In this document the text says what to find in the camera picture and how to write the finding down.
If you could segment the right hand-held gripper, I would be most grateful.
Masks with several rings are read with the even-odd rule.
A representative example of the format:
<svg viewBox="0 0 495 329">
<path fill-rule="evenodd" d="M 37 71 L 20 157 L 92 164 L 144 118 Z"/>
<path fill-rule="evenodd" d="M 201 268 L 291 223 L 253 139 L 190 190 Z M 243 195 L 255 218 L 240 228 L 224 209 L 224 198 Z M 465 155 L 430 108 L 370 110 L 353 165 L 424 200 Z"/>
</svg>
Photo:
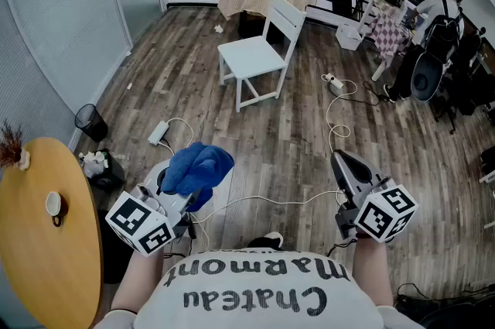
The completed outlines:
<svg viewBox="0 0 495 329">
<path fill-rule="evenodd" d="M 403 185 L 384 179 L 374 164 L 342 149 L 332 153 L 331 166 L 337 186 L 347 197 L 336 214 L 343 238 L 349 238 L 354 229 L 385 242 L 404 231 L 418 203 Z"/>
</svg>

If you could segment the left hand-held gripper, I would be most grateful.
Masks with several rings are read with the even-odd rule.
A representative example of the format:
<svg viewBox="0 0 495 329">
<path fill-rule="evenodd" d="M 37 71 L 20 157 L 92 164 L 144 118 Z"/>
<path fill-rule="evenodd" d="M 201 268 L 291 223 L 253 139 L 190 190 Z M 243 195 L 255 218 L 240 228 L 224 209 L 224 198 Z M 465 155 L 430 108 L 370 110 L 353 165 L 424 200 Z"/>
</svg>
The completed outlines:
<svg viewBox="0 0 495 329">
<path fill-rule="evenodd" d="M 181 238 L 191 225 L 188 209 L 200 192 L 188 196 L 162 192 L 170 160 L 152 167 L 144 183 L 123 192 L 105 217 L 117 236 L 143 256 Z"/>
</svg>

